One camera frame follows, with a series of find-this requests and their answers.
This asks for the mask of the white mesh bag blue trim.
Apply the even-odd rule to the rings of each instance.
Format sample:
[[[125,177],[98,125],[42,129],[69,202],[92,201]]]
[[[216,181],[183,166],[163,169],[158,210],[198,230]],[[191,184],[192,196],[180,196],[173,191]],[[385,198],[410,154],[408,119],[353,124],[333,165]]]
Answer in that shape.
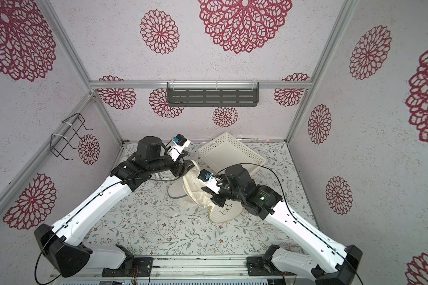
[[[188,198],[188,195],[184,189],[183,180],[177,179],[175,182],[173,182],[168,187],[167,195],[174,200],[184,200]]]

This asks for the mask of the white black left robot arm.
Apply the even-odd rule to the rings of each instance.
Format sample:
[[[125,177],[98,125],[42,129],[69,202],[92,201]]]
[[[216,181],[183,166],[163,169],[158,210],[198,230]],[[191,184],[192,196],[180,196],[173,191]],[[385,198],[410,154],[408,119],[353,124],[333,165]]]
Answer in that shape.
[[[169,143],[154,136],[138,142],[137,150],[116,166],[101,186],[72,212],[53,225],[42,224],[34,232],[45,257],[61,277],[71,277],[87,268],[103,268],[105,273],[128,276],[134,268],[134,255],[124,246],[87,247],[84,237],[117,203],[156,173],[170,171],[184,176],[194,164],[185,160],[190,140],[177,134]]]

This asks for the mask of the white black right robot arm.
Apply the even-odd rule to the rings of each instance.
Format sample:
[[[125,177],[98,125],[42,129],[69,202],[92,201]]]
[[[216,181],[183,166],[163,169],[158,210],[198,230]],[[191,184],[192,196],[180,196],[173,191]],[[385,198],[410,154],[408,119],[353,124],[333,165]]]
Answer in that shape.
[[[270,246],[262,257],[268,273],[291,273],[317,285],[350,285],[358,277],[363,255],[358,247],[326,236],[288,205],[284,191],[255,183],[241,163],[216,175],[203,170],[198,179],[215,205],[222,207],[228,200],[239,202],[247,212],[275,226],[304,249],[304,254],[297,254]]]

